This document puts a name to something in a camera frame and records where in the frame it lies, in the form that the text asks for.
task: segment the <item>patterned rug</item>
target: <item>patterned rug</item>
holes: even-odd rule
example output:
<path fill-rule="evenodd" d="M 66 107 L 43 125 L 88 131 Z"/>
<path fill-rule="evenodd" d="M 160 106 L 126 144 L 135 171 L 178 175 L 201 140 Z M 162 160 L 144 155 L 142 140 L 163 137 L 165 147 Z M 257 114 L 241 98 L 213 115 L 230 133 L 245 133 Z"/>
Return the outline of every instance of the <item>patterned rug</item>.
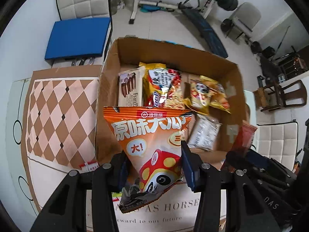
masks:
<path fill-rule="evenodd" d="M 75 169 L 94 159 L 97 92 L 98 78 L 35 80 L 27 114 L 27 151 Z"/>

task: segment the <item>cardboard box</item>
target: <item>cardboard box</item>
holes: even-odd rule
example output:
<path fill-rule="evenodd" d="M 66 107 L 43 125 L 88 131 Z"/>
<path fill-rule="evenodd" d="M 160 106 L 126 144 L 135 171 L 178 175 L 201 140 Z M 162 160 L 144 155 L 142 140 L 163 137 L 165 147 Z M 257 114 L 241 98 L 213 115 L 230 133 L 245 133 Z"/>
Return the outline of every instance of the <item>cardboard box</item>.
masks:
<path fill-rule="evenodd" d="M 118 73 L 138 67 L 139 62 L 163 63 L 167 67 L 188 73 L 187 78 L 205 75 L 219 81 L 225 88 L 231 106 L 231 114 L 210 107 L 210 114 L 222 123 L 213 152 L 198 152 L 204 162 L 215 164 L 225 159 L 238 133 L 242 120 L 246 119 L 242 78 L 237 65 L 210 52 L 179 44 L 140 38 L 118 38 L 112 44 L 105 60 L 99 81 L 97 126 L 95 135 L 98 162 L 109 162 L 122 148 L 103 117 L 104 106 L 117 106 Z"/>

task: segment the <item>white chair backrest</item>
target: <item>white chair backrest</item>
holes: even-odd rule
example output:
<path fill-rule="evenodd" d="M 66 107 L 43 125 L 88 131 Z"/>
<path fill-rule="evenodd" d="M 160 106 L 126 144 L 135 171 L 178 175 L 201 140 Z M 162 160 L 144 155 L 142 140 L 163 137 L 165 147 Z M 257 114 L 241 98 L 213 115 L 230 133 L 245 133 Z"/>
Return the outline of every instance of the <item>white chair backrest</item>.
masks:
<path fill-rule="evenodd" d="M 110 0 L 56 0 L 61 20 L 110 17 Z"/>
<path fill-rule="evenodd" d="M 293 170 L 297 141 L 298 123 L 260 125 L 256 131 L 257 152 L 273 158 L 289 170 Z"/>
<path fill-rule="evenodd" d="M 261 19 L 261 12 L 251 3 L 240 5 L 230 16 L 230 19 L 238 17 L 248 28 L 252 29 Z"/>

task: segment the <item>snack package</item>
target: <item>snack package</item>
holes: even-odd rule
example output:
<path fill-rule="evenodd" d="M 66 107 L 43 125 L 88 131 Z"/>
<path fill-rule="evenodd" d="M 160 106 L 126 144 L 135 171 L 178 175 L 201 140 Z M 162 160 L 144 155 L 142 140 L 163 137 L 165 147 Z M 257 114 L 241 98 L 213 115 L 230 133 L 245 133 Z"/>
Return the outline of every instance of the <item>snack package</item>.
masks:
<path fill-rule="evenodd" d="M 181 178 L 180 132 L 191 114 L 179 109 L 104 107 L 104 118 L 138 172 L 122 190 L 122 213 L 155 201 Z"/>
<path fill-rule="evenodd" d="M 212 90 L 202 82 L 191 79 L 190 98 L 184 99 L 184 102 L 190 109 L 209 115 L 208 106 L 210 104 L 211 97 L 216 93 L 217 92 L 215 90 Z"/>
<path fill-rule="evenodd" d="M 247 121 L 243 120 L 243 124 L 240 127 L 237 137 L 233 143 L 231 151 L 235 151 L 240 156 L 245 157 L 248 149 L 250 149 L 254 133 L 257 127 L 250 125 Z M 227 170 L 229 172 L 234 172 L 235 168 L 231 166 L 227 161 L 225 161 L 221 167 L 221 170 Z"/>
<path fill-rule="evenodd" d="M 212 95 L 209 105 L 231 113 L 230 105 L 223 86 L 218 81 L 205 76 L 200 76 L 200 81 L 207 87 L 216 91 L 216 93 Z"/>
<path fill-rule="evenodd" d="M 118 106 L 143 105 L 143 77 L 145 67 L 119 73 Z"/>
<path fill-rule="evenodd" d="M 184 109 L 180 73 L 164 64 L 144 64 L 144 106 Z"/>
<path fill-rule="evenodd" d="M 197 120 L 188 139 L 189 147 L 212 150 L 221 123 L 216 118 L 197 114 Z"/>

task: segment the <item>blue cushion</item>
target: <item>blue cushion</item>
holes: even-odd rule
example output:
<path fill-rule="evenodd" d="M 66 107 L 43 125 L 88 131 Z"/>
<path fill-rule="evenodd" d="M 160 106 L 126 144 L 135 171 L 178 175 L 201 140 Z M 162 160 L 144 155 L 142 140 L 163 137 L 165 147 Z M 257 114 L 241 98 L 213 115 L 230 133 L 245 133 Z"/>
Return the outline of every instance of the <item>blue cushion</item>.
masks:
<path fill-rule="evenodd" d="M 84 18 L 55 22 L 45 59 L 102 56 L 110 21 Z"/>

